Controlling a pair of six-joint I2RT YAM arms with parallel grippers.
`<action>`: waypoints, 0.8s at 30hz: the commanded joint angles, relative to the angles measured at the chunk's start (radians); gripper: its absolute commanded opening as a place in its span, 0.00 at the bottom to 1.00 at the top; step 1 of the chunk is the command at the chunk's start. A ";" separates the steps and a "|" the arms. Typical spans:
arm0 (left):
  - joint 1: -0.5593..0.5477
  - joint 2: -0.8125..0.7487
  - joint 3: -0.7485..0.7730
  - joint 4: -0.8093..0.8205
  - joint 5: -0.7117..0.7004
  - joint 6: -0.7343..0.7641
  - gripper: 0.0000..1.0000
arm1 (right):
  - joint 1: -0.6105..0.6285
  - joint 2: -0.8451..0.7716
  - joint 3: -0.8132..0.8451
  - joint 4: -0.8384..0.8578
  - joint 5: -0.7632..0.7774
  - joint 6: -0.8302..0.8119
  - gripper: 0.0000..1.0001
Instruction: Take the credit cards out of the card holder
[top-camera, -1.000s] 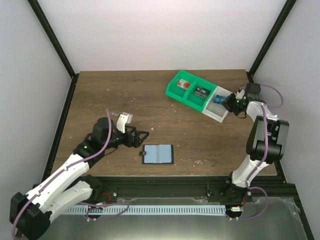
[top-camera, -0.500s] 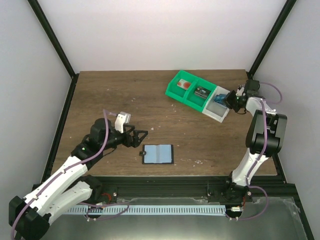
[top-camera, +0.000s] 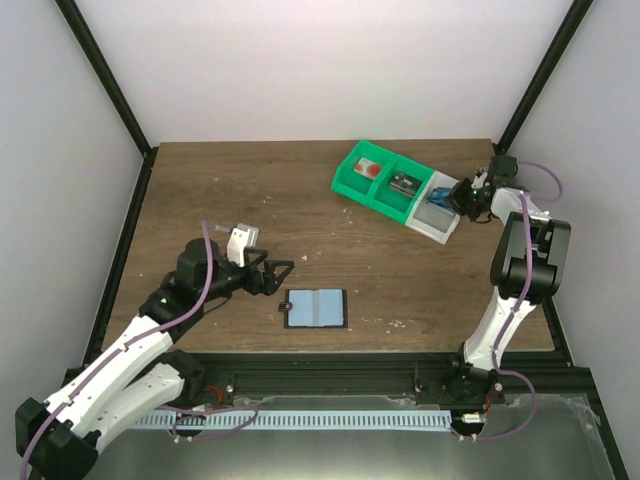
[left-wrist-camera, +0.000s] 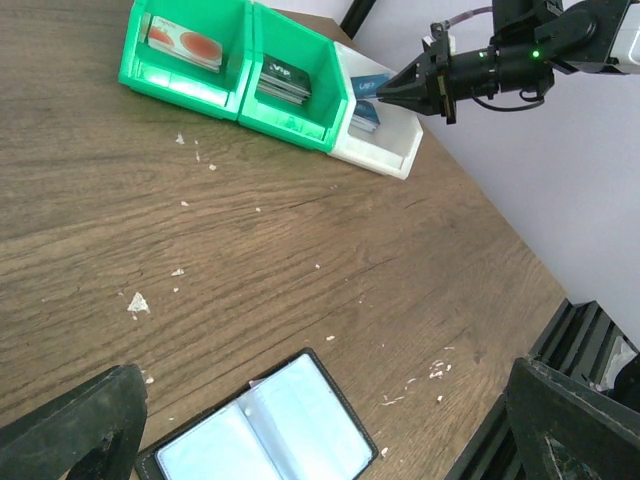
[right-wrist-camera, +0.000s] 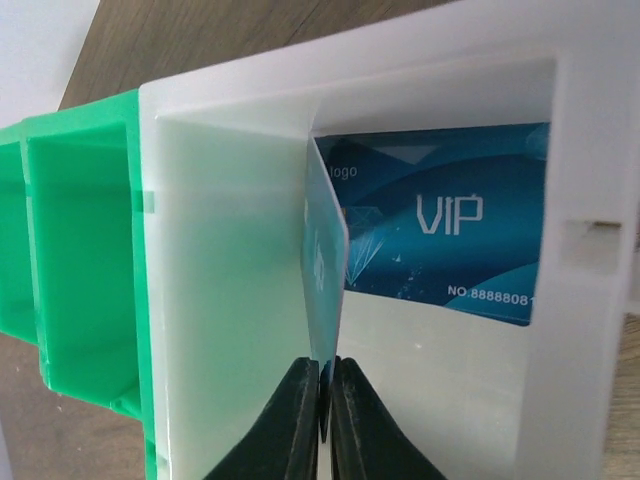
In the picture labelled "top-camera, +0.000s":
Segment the black card holder wallet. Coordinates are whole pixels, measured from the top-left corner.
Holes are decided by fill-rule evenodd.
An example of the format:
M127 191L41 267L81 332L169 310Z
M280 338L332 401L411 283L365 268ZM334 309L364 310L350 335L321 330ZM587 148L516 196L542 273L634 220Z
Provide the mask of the black card holder wallet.
M279 303L289 329L346 329L347 291L344 289L288 289Z

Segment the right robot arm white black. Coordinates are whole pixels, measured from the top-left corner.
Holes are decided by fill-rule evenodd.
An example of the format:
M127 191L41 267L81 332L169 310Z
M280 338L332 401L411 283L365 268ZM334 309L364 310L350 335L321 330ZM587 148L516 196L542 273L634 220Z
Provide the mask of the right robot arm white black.
M571 225L541 210L517 185L516 158L498 154L473 179L449 195L456 211L471 220L486 213L503 231L491 268L491 300L478 327L461 345L444 384L455 402L485 395L500 372L502 357L524 319L558 291L563 279Z

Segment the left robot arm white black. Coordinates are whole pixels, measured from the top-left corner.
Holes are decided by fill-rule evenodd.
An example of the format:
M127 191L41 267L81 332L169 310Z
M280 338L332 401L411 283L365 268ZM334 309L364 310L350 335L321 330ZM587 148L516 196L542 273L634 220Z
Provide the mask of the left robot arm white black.
M117 340L46 400L25 400L15 413L20 478L82 479L123 430L157 408L203 403L204 369L177 341L237 290L270 296L295 264L265 250L221 253L209 238L189 241L176 267Z

